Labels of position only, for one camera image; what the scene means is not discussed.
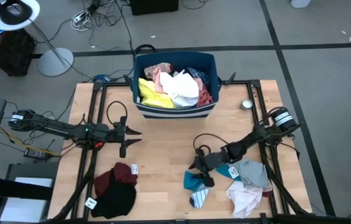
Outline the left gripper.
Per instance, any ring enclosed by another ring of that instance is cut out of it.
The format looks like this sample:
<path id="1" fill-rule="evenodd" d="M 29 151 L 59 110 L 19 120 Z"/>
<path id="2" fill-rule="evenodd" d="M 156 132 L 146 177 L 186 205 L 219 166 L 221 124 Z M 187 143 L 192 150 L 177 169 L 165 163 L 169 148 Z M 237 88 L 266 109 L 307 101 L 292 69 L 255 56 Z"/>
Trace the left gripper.
<path id="1" fill-rule="evenodd" d="M 120 121 L 113 123 L 113 129 L 110 130 L 109 143 L 120 143 L 119 156 L 126 157 L 126 147 L 141 141 L 141 139 L 124 139 L 127 135 L 142 135 L 139 131 L 126 127 L 126 116 L 121 116 Z"/>

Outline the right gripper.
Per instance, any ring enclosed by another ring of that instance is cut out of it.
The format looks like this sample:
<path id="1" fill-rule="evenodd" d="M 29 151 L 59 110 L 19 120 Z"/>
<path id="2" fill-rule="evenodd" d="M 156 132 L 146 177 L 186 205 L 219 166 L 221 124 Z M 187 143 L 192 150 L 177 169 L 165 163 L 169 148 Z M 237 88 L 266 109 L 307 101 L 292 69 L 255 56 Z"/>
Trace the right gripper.
<path id="1" fill-rule="evenodd" d="M 215 183 L 209 172 L 228 161 L 229 156 L 226 151 L 210 152 L 205 155 L 204 150 L 198 148 L 195 150 L 194 163 L 189 169 L 198 169 L 200 171 L 199 177 L 203 180 L 204 186 L 213 187 Z"/>

